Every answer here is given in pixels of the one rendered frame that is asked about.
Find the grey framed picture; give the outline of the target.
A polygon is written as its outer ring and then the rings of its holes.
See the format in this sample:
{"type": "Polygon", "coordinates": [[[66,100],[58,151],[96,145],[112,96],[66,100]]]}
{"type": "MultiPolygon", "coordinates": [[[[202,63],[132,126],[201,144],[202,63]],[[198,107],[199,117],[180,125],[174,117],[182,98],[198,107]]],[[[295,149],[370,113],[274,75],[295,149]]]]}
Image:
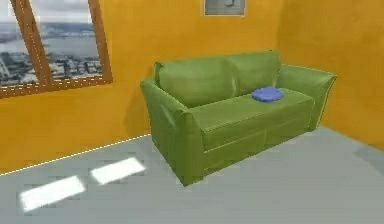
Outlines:
{"type": "Polygon", "coordinates": [[[246,0],[204,0],[206,16],[243,16],[246,0]]]}

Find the blue round cushion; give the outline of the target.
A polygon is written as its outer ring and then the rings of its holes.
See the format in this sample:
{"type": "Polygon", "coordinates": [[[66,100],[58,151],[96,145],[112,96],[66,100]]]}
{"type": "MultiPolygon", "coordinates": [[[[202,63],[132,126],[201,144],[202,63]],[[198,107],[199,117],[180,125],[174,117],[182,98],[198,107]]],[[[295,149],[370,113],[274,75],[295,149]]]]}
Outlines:
{"type": "Polygon", "coordinates": [[[284,93],[273,87],[264,87],[251,93],[253,99],[263,103],[275,102],[283,98],[284,93]]]}

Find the brown framed window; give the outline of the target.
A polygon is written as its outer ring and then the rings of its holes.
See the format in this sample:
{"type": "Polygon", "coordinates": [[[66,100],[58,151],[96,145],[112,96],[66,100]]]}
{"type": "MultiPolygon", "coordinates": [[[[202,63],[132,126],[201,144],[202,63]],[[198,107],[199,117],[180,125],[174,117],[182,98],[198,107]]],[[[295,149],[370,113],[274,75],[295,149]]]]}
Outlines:
{"type": "Polygon", "coordinates": [[[100,0],[0,0],[0,99],[112,82],[100,0]]]}

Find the green sofa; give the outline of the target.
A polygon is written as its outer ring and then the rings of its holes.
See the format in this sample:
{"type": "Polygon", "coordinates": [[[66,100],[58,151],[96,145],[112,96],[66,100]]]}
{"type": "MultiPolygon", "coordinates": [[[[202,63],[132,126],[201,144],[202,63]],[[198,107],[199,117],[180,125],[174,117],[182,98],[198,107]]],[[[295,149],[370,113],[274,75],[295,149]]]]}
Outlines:
{"type": "Polygon", "coordinates": [[[274,50],[157,62],[141,81],[153,144],[179,181],[204,177],[319,127],[334,74],[274,50]],[[252,98],[273,87],[282,99],[252,98]]]}

